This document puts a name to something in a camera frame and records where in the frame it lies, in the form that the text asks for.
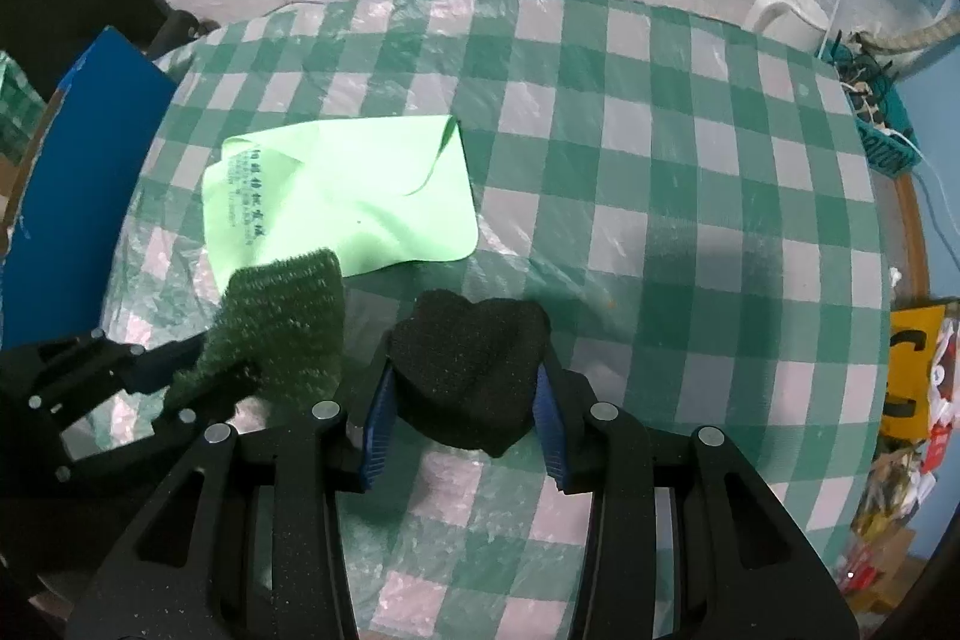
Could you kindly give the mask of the black knitted soft object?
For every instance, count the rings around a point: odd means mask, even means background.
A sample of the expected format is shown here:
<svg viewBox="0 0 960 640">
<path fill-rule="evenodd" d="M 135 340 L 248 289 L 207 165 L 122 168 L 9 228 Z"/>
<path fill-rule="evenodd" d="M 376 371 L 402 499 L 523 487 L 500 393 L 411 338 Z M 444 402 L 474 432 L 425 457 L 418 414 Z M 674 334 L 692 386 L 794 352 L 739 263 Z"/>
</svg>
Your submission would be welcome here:
<svg viewBox="0 0 960 640">
<path fill-rule="evenodd" d="M 549 341 L 535 302 L 423 292 L 392 330 L 398 414 L 434 442 L 500 458 L 532 425 Z"/>
</svg>

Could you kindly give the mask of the dark green scouring pad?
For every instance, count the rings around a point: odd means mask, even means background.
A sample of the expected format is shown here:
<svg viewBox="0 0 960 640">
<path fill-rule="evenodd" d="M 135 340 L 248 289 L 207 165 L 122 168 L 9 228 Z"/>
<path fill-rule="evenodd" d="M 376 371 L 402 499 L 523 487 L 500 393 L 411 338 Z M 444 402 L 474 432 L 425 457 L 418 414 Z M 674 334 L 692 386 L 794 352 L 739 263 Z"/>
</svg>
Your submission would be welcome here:
<svg viewBox="0 0 960 640">
<path fill-rule="evenodd" d="M 329 248 L 238 269 L 199 358 L 174 375 L 164 408 L 190 403 L 241 364 L 270 403 L 304 409 L 327 401 L 342 380 L 343 323 L 342 269 Z"/>
</svg>

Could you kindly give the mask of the light green microfiber cloth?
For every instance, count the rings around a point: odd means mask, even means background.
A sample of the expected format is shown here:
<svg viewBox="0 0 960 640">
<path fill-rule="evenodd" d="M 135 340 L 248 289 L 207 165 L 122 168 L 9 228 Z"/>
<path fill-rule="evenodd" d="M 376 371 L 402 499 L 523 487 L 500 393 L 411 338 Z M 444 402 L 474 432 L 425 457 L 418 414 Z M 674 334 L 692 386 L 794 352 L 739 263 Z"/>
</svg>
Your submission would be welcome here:
<svg viewBox="0 0 960 640">
<path fill-rule="evenodd" d="M 238 269 L 331 250 L 345 278 L 457 262 L 477 211 L 451 115 L 325 119 L 236 135 L 202 179 L 203 235 L 220 291 Z"/>
</svg>

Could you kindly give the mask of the cardboard box with blue edges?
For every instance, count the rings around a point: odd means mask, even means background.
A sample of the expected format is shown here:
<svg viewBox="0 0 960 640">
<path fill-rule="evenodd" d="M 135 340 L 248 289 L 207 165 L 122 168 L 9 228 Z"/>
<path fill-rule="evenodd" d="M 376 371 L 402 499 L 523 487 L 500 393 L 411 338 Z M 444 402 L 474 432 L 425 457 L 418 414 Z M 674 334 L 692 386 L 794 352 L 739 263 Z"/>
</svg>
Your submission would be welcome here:
<svg viewBox="0 0 960 640">
<path fill-rule="evenodd" d="M 2 344 L 93 330 L 133 187 L 176 83 L 114 28 L 57 86 L 2 260 Z"/>
</svg>

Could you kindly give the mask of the green white checkered tablecloth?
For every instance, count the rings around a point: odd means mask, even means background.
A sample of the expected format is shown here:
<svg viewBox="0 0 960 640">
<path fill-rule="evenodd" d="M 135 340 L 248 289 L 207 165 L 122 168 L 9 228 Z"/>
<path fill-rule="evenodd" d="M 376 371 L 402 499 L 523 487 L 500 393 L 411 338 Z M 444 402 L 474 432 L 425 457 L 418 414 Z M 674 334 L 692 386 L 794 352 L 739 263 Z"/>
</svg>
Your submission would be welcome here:
<svg viewBox="0 0 960 640">
<path fill-rule="evenodd" d="M 200 171 L 229 138 L 452 115 L 477 248 L 350 280 L 348 353 L 415 308 L 455 342 L 490 315 L 544 317 L 601 398 L 726 429 L 814 548 L 843 537 L 885 291 L 866 161 L 823 62 L 617 0 L 376 0 L 231 25 L 160 65 L 176 94 L 133 193 L 112 330 L 163 341 L 212 317 Z"/>
</svg>

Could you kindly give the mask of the black cylindrical clamp knob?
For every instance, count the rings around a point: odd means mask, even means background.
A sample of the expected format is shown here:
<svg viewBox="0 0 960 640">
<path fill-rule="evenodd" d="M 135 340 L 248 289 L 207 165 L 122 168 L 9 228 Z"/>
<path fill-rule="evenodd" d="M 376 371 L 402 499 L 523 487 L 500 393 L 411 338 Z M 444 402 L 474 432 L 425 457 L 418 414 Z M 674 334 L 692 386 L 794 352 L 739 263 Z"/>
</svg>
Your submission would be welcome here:
<svg viewBox="0 0 960 640">
<path fill-rule="evenodd" d="M 220 25 L 212 19 L 200 19 L 189 11 L 174 10 L 146 47 L 145 57 L 156 60 L 178 47 L 187 46 L 204 35 L 216 31 Z"/>
</svg>

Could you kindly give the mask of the yellow black bag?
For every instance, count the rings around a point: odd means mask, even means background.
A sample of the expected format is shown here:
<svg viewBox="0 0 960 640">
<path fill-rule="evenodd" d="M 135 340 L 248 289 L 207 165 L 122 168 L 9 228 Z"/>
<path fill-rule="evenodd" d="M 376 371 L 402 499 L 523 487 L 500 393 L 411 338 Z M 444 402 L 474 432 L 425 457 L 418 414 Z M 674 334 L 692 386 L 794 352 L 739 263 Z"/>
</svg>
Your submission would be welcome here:
<svg viewBox="0 0 960 640">
<path fill-rule="evenodd" d="M 944 304 L 895 310 L 890 315 L 889 375 L 880 434 L 921 442 L 929 434 L 929 388 Z"/>
</svg>

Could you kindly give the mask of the teal plastic basket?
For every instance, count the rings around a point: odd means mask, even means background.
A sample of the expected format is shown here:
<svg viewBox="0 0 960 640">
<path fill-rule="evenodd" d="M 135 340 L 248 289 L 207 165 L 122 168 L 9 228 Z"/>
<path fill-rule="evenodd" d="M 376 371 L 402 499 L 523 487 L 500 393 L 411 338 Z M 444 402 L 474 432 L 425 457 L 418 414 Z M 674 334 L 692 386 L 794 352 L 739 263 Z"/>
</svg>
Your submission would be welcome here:
<svg viewBox="0 0 960 640">
<path fill-rule="evenodd" d="M 896 92 L 892 64 L 880 62 L 857 42 L 844 42 L 839 32 L 818 47 L 818 57 L 836 71 L 869 167 L 898 179 L 918 166 L 918 138 Z"/>
</svg>

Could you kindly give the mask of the white electric kettle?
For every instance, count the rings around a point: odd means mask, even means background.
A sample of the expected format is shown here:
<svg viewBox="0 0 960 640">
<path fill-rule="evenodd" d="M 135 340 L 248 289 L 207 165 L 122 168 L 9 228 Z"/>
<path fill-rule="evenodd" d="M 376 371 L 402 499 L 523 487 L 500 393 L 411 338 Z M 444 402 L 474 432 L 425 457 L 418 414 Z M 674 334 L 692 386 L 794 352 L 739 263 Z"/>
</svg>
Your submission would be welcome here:
<svg viewBox="0 0 960 640">
<path fill-rule="evenodd" d="M 816 53 L 827 34 L 828 16 L 815 0 L 755 0 L 742 29 L 799 52 Z"/>
</svg>

